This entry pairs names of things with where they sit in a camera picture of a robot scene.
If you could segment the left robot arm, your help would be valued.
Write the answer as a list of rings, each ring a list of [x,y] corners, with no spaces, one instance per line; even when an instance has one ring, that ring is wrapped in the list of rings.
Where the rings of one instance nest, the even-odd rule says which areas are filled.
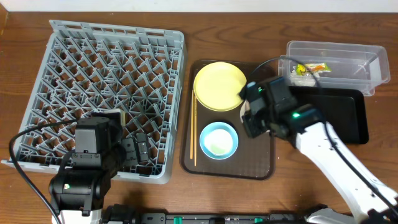
[[[127,166],[149,160],[148,137],[137,133],[123,138],[118,118],[96,116],[78,120],[75,150],[64,155],[56,176],[50,181],[54,222],[135,223],[126,207],[109,207],[102,216],[104,198],[111,179]]]

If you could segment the yellow green snack wrapper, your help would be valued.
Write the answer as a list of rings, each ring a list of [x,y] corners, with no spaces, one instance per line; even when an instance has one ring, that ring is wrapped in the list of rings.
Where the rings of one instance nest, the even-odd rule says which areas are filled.
[[[297,75],[303,76],[311,73],[332,72],[332,69],[326,63],[307,63],[304,65],[298,64],[295,71]]]

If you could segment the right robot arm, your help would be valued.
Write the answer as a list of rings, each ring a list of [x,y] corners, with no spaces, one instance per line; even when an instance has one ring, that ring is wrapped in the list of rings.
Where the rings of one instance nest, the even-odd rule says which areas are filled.
[[[349,206],[356,223],[397,223],[397,192],[383,184],[346,147],[311,104],[299,105],[283,81],[248,83],[239,96],[250,138],[270,132],[308,157]]]

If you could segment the white bowl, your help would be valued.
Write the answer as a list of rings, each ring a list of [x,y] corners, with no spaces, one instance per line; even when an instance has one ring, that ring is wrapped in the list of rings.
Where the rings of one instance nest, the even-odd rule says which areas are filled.
[[[243,102],[242,107],[239,110],[239,118],[240,118],[241,123],[244,123],[243,116],[246,113],[250,113],[250,105],[249,105],[249,102],[247,100],[245,100]]]

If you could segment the wooden chopstick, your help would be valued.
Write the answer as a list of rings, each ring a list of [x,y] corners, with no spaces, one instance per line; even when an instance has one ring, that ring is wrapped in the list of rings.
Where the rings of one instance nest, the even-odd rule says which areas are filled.
[[[194,109],[193,109],[193,159],[194,159],[194,166],[197,166],[197,97],[194,94]]]
[[[191,126],[190,126],[190,159],[193,159],[193,134],[194,134],[194,91],[192,90],[192,97],[191,97]]]

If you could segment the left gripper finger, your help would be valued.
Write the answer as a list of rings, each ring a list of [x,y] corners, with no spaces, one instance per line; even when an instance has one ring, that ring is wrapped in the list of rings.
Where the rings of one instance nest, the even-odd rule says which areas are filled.
[[[124,161],[125,166],[136,166],[137,165],[137,154],[135,148],[135,142],[133,138],[126,138],[122,140],[122,146],[126,150],[126,160]]]
[[[149,160],[148,155],[148,140],[147,136],[144,133],[137,133],[136,134],[137,140],[137,158],[139,162],[147,162]]]

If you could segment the yellow plate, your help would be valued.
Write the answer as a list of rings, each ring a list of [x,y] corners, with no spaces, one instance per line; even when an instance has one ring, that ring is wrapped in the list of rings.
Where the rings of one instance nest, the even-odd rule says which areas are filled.
[[[242,103],[239,92],[247,82],[245,74],[227,62],[205,65],[196,74],[193,91],[197,100],[213,111],[229,111]]]

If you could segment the white paper cup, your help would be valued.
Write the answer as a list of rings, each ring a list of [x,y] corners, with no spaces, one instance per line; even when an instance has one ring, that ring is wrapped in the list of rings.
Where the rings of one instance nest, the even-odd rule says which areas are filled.
[[[206,148],[216,156],[228,154],[233,148],[233,138],[224,129],[216,129],[205,138]]]

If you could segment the white tissue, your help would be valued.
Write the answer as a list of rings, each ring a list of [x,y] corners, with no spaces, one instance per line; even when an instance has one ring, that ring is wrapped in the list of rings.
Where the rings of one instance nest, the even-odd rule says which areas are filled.
[[[290,82],[295,86],[316,86],[316,81],[310,73],[299,75],[295,70],[290,73]]]

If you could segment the blue bowl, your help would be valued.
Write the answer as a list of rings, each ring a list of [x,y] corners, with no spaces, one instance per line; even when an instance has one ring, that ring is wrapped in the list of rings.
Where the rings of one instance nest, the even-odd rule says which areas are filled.
[[[228,123],[210,123],[200,134],[200,147],[211,159],[225,160],[231,157],[237,151],[238,145],[238,134]]]

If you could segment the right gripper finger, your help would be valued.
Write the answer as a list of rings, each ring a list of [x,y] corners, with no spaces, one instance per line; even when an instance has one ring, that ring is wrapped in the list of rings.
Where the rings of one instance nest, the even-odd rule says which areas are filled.
[[[238,95],[242,100],[246,100],[249,103],[256,101],[260,98],[259,86],[256,82],[250,82],[241,89]]]
[[[242,115],[242,120],[246,134],[250,138],[256,138],[269,131],[269,127],[266,122],[263,119],[252,115],[249,111]]]

